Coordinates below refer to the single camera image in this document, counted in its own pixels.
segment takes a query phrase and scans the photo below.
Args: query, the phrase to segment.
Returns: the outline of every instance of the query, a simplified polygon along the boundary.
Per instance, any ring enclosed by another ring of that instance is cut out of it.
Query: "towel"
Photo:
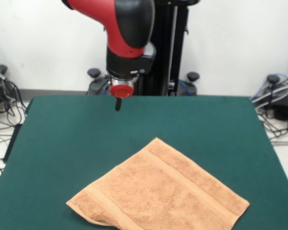
[[[120,230],[230,230],[250,203],[155,139],[67,205]]]

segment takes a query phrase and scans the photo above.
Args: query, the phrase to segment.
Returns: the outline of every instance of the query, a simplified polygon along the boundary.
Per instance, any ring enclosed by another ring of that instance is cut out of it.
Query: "blue cable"
[[[187,91],[188,96],[191,96],[187,85],[182,80],[179,80],[179,83],[185,88],[185,90]]]
[[[107,91],[108,91],[108,84],[106,85],[105,90],[103,91],[102,95],[106,95]]]

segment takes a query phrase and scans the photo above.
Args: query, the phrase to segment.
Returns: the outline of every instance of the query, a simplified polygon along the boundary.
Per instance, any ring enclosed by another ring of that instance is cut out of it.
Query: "black knob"
[[[272,85],[276,85],[280,81],[280,78],[277,75],[269,75],[267,79],[268,79],[268,82]]]
[[[195,81],[199,80],[200,75],[197,72],[190,72],[187,74],[187,77],[188,77],[189,81],[195,82]]]
[[[91,78],[97,78],[100,75],[100,70],[99,69],[89,69],[87,71],[87,74],[91,76]]]
[[[0,73],[4,75],[8,71],[8,67],[5,65],[0,65]]]

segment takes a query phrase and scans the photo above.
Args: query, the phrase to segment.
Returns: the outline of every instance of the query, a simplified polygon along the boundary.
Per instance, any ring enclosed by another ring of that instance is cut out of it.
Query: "red gripper cap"
[[[127,98],[133,95],[133,87],[129,85],[114,85],[110,89],[111,95],[117,98]]]

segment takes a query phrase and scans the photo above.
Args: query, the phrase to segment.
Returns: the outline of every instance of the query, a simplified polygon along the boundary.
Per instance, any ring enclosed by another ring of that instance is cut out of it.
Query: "green tablecloth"
[[[94,230],[65,202],[155,137],[251,206],[235,230],[288,230],[288,181],[246,98],[37,97],[0,181],[0,230]]]

